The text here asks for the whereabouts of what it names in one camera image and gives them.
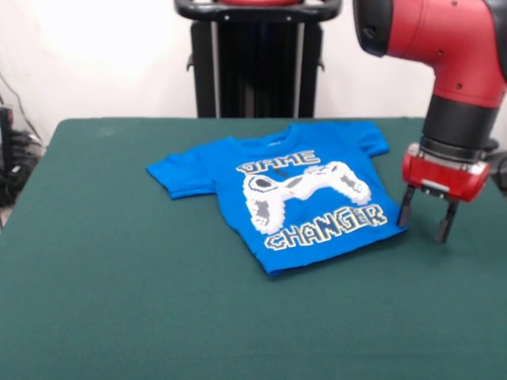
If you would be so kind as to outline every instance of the blue t-shirt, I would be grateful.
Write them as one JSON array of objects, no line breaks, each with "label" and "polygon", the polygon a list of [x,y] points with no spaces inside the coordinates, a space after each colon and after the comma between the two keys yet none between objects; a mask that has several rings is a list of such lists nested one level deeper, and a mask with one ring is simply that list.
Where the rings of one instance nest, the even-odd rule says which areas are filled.
[{"label": "blue t-shirt", "polygon": [[294,123],[171,154],[147,171],[173,200],[216,194],[226,223],[274,276],[403,231],[370,160],[388,151],[373,122]]}]

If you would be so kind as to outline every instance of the graphic print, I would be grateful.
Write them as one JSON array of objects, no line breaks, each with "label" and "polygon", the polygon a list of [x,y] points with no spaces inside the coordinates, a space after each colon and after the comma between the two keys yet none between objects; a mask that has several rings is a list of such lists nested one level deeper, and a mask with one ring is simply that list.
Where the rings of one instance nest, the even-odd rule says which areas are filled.
[{"label": "graphic print", "polygon": [[358,205],[365,205],[372,199],[368,185],[339,161],[309,166],[302,175],[283,182],[261,174],[246,175],[243,181],[251,221],[262,234],[274,234],[283,227],[286,200],[307,200],[320,188],[332,188]]}]

